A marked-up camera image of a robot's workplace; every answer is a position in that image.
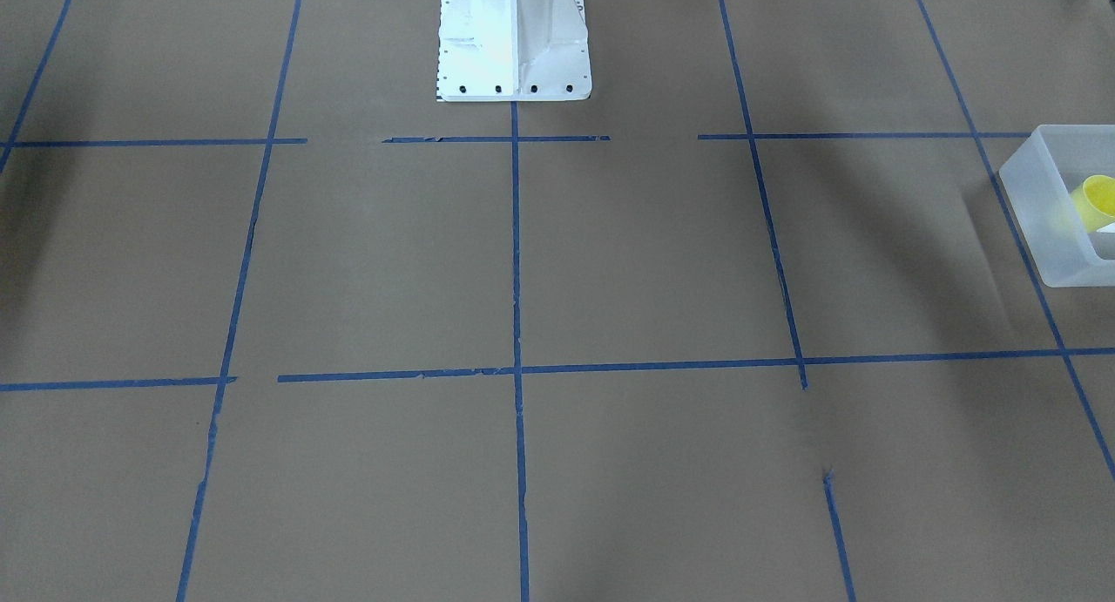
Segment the translucent white plastic bin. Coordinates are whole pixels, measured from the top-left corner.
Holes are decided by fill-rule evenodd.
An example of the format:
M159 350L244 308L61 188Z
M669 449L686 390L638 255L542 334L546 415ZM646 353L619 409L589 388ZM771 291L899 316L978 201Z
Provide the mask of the translucent white plastic bin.
M1070 193L1095 174L1112 176L1114 126L1040 125L1004 162L999 176L1047 287L1112 287L1112 233L1087 233Z

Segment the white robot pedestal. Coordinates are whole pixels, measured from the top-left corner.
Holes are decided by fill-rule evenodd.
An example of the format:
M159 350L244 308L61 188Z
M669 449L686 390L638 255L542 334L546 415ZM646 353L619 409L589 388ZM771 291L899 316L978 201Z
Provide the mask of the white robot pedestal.
M593 91L585 0L442 0L438 101L581 101Z

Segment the yellow plastic cup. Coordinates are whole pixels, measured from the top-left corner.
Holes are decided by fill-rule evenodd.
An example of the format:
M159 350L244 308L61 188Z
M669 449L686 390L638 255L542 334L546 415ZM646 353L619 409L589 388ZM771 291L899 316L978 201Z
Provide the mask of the yellow plastic cup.
M1114 225L1114 178L1095 174L1083 179L1072 190L1072 208L1075 208L1087 233Z

